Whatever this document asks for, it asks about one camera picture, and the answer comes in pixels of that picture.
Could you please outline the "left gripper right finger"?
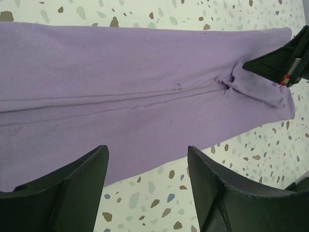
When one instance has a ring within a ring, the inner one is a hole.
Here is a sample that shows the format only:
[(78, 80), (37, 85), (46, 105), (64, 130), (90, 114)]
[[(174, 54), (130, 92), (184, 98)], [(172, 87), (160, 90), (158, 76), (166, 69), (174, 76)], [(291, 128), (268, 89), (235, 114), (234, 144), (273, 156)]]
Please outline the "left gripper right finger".
[(201, 232), (307, 232), (309, 174), (285, 189), (260, 184), (188, 147), (189, 176)]

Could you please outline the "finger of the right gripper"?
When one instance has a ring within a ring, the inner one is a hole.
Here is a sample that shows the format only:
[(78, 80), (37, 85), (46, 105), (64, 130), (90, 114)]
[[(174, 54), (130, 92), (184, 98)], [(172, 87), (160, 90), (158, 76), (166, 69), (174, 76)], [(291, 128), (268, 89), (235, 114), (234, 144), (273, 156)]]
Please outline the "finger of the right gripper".
[(309, 79), (309, 27), (283, 47), (247, 61), (243, 69), (282, 86), (291, 87), (301, 79)]

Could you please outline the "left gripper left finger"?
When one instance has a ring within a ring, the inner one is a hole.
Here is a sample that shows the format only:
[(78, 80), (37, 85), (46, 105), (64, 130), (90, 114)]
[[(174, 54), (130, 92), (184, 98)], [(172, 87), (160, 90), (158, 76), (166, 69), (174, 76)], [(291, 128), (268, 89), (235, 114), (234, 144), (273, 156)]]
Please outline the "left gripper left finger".
[(100, 145), (76, 161), (0, 194), (2, 232), (92, 232), (108, 167)]

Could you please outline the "purple t-shirt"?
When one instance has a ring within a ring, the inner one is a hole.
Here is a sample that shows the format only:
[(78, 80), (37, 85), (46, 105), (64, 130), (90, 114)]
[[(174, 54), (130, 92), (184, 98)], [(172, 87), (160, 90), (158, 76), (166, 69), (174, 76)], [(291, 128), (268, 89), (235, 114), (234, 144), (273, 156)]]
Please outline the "purple t-shirt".
[(188, 31), (0, 24), (0, 189), (99, 145), (106, 185), (266, 123), (292, 119), (290, 90), (243, 63), (290, 28)]

